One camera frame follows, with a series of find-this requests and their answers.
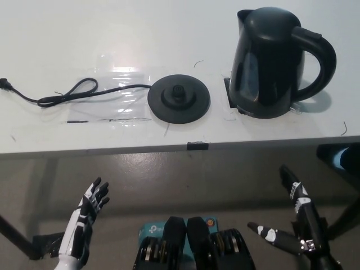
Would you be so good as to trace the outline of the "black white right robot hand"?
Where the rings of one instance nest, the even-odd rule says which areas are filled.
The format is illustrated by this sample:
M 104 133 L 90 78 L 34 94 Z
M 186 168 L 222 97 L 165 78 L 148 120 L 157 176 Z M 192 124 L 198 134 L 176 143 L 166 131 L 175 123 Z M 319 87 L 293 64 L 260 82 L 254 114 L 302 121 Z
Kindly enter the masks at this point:
M 285 165 L 279 169 L 282 185 L 294 205 L 294 234 L 249 222 L 247 226 L 270 245 L 294 255 L 330 252 L 329 242 L 318 211 L 302 182 Z

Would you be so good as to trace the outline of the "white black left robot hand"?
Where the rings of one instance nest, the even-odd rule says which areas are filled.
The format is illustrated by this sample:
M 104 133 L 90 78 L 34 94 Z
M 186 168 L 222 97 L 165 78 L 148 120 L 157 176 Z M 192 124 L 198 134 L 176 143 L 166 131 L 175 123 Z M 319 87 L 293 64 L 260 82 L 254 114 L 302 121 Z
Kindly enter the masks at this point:
M 102 208 L 110 201 L 107 196 L 109 184 L 101 181 L 102 178 L 98 177 L 82 196 L 67 224 L 58 252 L 59 255 L 74 257 L 82 264 L 86 264 L 89 257 L 92 226 Z

